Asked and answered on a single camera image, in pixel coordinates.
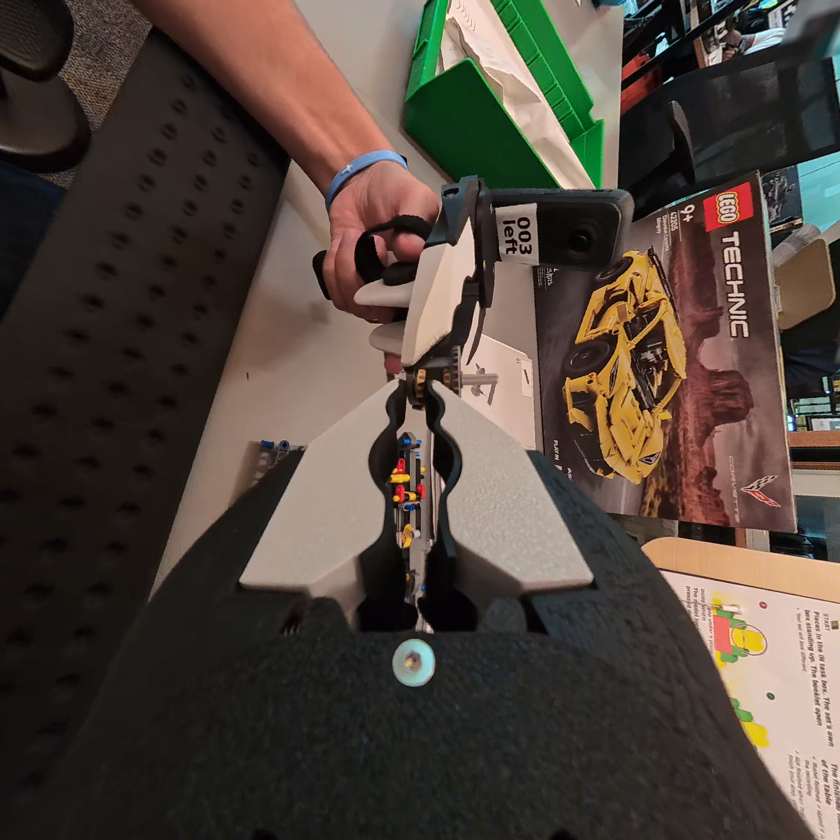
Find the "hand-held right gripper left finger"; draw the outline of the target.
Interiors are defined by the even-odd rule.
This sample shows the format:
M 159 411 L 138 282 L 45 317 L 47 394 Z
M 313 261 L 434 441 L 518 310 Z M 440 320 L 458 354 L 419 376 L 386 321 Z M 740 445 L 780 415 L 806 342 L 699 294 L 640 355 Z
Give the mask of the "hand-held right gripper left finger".
M 404 561 L 387 481 L 404 420 L 393 380 L 312 441 L 239 578 L 246 590 L 361 607 L 362 627 L 403 627 Z

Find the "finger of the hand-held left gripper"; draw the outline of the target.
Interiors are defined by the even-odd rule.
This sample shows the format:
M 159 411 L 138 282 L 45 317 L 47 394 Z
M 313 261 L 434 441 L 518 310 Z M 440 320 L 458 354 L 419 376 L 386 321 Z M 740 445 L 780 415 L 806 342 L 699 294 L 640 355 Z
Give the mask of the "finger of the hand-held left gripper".
M 482 336 L 487 307 L 479 300 L 478 289 L 464 289 L 459 305 L 459 369 L 475 356 Z
M 474 232 L 464 226 L 455 245 L 426 247 L 418 261 L 402 340 L 402 367 L 417 366 L 453 326 L 466 279 L 476 270 Z

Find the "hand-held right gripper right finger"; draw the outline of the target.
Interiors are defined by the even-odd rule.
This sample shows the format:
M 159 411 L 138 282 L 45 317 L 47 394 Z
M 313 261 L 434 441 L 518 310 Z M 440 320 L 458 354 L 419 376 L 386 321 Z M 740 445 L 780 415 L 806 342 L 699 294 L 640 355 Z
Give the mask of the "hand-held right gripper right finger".
M 427 398 L 443 481 L 427 557 L 427 615 L 594 581 L 531 454 L 448 388 Z

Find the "grey lego differential housing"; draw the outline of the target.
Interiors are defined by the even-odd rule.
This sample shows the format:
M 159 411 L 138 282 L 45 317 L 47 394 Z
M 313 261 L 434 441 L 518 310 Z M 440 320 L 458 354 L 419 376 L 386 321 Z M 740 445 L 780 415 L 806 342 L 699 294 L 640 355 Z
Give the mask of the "grey lego differential housing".
M 459 369 L 460 346 L 449 340 L 441 340 L 430 351 L 416 363 L 404 365 L 403 373 L 405 378 L 406 399 L 408 405 L 416 410 L 424 410 L 427 405 L 427 398 L 432 390 L 441 392 L 444 388 L 442 373 L 447 367 L 451 367 L 457 375 L 457 385 L 451 391 L 457 396 L 460 395 L 461 384 Z M 416 394 L 413 387 L 413 372 L 418 369 L 426 370 L 425 388 L 422 393 Z

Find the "person's left forearm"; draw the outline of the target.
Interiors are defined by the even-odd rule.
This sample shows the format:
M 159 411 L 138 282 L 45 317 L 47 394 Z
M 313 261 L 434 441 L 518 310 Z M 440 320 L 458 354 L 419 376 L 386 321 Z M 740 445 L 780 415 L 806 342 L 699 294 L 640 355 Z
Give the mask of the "person's left forearm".
M 392 151 L 289 1 L 135 1 L 297 162 L 322 194 L 363 154 Z

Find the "lego engine subassembly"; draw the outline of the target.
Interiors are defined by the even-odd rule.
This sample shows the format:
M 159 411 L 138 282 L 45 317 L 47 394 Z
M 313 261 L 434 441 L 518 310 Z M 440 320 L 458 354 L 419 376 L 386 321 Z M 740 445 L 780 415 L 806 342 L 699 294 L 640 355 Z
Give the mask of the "lego engine subassembly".
M 305 444 L 293 444 L 285 438 L 277 442 L 265 439 L 250 442 L 249 467 L 246 469 L 245 487 L 247 489 L 253 487 L 290 454 L 303 452 L 306 448 Z

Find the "lego instruction booklet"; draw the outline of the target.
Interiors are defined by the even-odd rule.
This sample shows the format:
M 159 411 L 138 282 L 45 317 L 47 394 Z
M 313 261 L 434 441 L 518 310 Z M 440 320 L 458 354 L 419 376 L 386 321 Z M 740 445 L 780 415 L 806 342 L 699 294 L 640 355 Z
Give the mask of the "lego instruction booklet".
M 536 449 L 532 360 L 524 352 L 483 335 L 472 361 L 461 371 L 498 374 L 495 387 L 462 388 L 463 399 L 522 447 Z

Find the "lego chassis assembly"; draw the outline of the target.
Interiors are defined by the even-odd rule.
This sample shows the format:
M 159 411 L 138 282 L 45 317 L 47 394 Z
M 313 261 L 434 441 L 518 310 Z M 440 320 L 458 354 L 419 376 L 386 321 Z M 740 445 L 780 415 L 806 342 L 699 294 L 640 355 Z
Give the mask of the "lego chassis assembly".
M 427 433 L 404 428 L 396 436 L 397 456 L 387 488 L 395 541 L 405 577 L 404 600 L 416 605 L 425 593 L 426 558 L 434 542 L 432 473 Z

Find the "yellow car lego set box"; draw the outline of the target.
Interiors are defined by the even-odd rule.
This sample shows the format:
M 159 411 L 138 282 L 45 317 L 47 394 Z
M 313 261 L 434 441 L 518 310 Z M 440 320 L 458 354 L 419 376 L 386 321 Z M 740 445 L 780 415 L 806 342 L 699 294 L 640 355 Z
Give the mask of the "yellow car lego set box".
M 636 221 L 598 273 L 533 276 L 556 468 L 607 512 L 794 529 L 759 173 Z

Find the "person's left hand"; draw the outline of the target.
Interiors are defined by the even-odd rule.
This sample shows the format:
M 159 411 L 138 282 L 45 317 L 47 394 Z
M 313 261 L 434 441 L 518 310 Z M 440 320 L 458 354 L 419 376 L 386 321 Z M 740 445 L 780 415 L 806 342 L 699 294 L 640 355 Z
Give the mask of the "person's left hand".
M 394 162 L 376 163 L 351 178 L 329 210 L 331 244 L 323 263 L 323 278 L 333 305 L 367 322 L 390 322 L 393 310 L 365 307 L 354 301 L 362 288 L 354 252 L 365 230 L 395 216 L 422 217 L 435 223 L 440 204 L 424 183 Z

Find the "green plastic bin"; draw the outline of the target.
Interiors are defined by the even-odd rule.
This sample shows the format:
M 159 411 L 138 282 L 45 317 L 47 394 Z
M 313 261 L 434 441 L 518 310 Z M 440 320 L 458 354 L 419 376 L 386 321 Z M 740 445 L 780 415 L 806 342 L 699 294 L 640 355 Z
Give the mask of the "green plastic bin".
M 404 127 L 454 181 L 479 175 L 491 187 L 560 186 L 504 109 L 476 63 L 437 72 L 449 2 L 426 2 L 406 87 Z M 572 149 L 602 186 L 604 121 L 542 2 L 491 2 Z

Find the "blue wristband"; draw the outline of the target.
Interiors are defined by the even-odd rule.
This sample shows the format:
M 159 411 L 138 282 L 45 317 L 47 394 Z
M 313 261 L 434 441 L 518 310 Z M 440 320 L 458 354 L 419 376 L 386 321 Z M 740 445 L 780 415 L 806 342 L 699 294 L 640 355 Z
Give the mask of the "blue wristband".
M 404 170 L 408 170 L 406 158 L 393 150 L 375 150 L 361 154 L 340 168 L 332 178 L 324 197 L 326 209 L 328 211 L 330 210 L 336 195 L 344 189 L 349 180 L 373 165 L 384 162 L 394 163 L 401 166 Z

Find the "white paper bag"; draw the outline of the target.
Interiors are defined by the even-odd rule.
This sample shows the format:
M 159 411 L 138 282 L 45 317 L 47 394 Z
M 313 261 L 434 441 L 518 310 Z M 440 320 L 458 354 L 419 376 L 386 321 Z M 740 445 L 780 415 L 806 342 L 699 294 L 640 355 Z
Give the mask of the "white paper bag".
M 472 59 L 507 114 L 561 187 L 594 184 L 560 123 L 488 1 L 451 1 L 445 17 L 437 72 Z

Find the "black mesh office chair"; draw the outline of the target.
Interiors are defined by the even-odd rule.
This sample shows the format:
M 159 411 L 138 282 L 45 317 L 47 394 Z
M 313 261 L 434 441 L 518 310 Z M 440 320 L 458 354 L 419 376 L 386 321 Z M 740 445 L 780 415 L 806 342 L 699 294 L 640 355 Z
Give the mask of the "black mesh office chair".
M 657 88 L 621 117 L 618 186 L 634 219 L 751 172 L 838 152 L 834 58 L 765 49 Z

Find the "printed instruction board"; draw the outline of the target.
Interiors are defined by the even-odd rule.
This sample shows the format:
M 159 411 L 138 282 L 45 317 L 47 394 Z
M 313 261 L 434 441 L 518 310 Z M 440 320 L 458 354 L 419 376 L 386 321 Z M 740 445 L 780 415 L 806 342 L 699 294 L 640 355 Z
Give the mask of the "printed instruction board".
M 644 551 L 777 785 L 816 838 L 838 838 L 838 564 L 678 538 Z

